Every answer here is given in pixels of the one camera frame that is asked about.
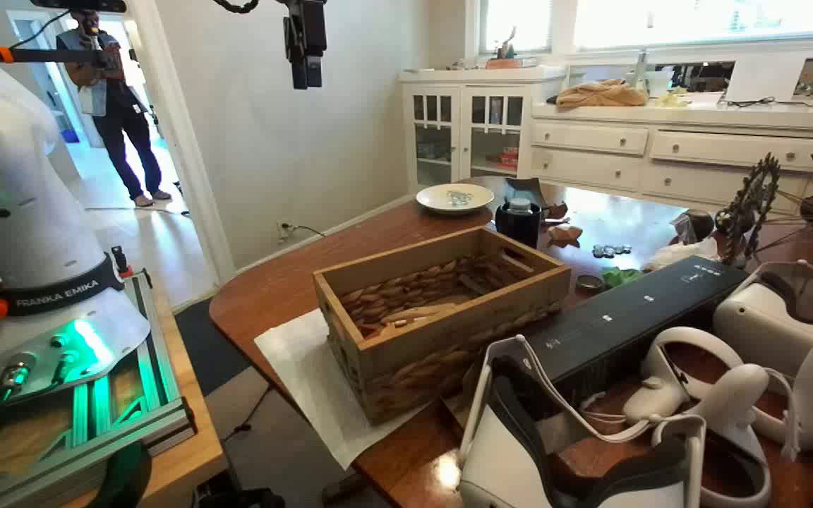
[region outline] man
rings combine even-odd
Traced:
[[[119,42],[111,35],[99,30],[100,15],[96,11],[72,10],[71,17],[77,20],[75,30],[63,32],[57,38],[59,49],[96,49],[97,42],[111,60],[121,61]],[[84,113],[93,116],[96,130],[100,132],[102,141],[109,152],[109,158],[115,169],[119,172],[122,182],[130,193],[130,199],[136,206],[152,206],[152,199],[146,197],[140,188],[140,181],[127,165],[125,157],[125,143],[123,132],[136,148],[143,163],[146,190],[152,198],[158,200],[171,200],[171,194],[159,190],[162,183],[162,171],[155,160],[149,144],[149,125],[144,117],[145,107],[127,87],[124,70],[119,64],[115,70],[105,71],[90,64],[66,63],[65,69],[74,84],[83,89],[87,95],[87,104]]]

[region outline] drawer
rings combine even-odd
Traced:
[[[742,178],[748,176],[748,173],[748,170],[735,168],[651,164],[642,174],[642,193],[729,205],[736,192],[742,189]],[[787,171],[780,175],[778,187],[787,193],[801,196],[807,180],[807,175]],[[780,196],[773,203],[773,208],[778,212],[794,210],[794,205]]]
[[[533,145],[644,155],[646,128],[609,128],[580,124],[536,123]]]
[[[651,158],[752,167],[768,153],[790,171],[813,173],[813,139],[658,131]]]
[[[638,190],[645,159],[574,150],[532,149],[532,176],[588,186]]]

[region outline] white paper towel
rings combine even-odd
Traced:
[[[280,376],[300,411],[346,469],[366,448],[413,418],[420,409],[372,427],[326,340],[319,309],[272,328],[255,345]]]

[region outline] green object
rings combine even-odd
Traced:
[[[627,282],[638,279],[642,275],[642,271],[636,269],[620,270],[618,267],[612,267],[612,269],[601,270],[601,276],[604,278],[604,284],[607,284],[609,289],[622,286]]]

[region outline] wicker basket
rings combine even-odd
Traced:
[[[555,312],[570,270],[481,227],[314,274],[329,342],[373,424],[456,389],[483,348]]]

